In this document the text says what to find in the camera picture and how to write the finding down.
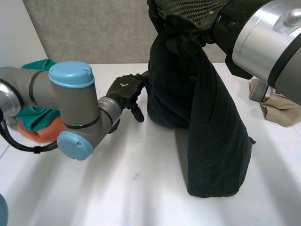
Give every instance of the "black cloth bag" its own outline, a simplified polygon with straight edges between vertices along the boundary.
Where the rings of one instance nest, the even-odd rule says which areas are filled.
[[[202,49],[191,57],[166,43],[178,35],[158,29],[145,86],[148,114],[156,123],[189,129],[188,192],[197,197],[232,196],[242,186],[251,141],[236,106]]]

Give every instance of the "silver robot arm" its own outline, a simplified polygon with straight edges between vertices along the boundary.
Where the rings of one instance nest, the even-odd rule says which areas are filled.
[[[149,0],[184,37],[216,43],[231,73],[253,76],[301,105],[300,0]]]
[[[77,160],[92,154],[121,116],[114,100],[97,100],[92,69],[82,62],[58,63],[49,72],[0,68],[1,121],[29,106],[60,111],[65,131],[58,147]]]

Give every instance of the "white table surface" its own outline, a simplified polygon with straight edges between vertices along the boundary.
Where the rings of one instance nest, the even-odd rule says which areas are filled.
[[[119,129],[86,161],[59,150],[31,154],[0,140],[0,193],[9,226],[298,226],[301,225],[301,125],[264,120],[248,99],[249,81],[214,64],[257,144],[246,181],[229,198],[201,199],[186,191],[187,134],[154,124],[147,95],[139,98],[145,122],[124,111]],[[99,97],[118,76],[143,73],[146,64],[92,65]],[[34,142],[19,133],[14,138]]]

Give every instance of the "silver metal cylinder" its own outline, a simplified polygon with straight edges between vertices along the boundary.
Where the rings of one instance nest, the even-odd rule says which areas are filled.
[[[261,7],[246,23],[235,43],[234,63],[268,83],[277,60],[301,33],[301,24],[292,26],[290,23],[297,21],[299,8],[300,0],[275,0]]]
[[[0,108],[4,118],[17,115],[21,111],[18,97],[2,82],[0,82]]]
[[[112,119],[112,126],[119,120],[121,117],[120,106],[111,98],[102,97],[98,100],[98,106],[105,110]]]

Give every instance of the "gray wall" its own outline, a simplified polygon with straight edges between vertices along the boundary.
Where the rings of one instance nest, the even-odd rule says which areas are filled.
[[[156,31],[146,0],[23,0],[49,58],[97,63],[146,63]],[[224,62],[216,45],[212,62]]]

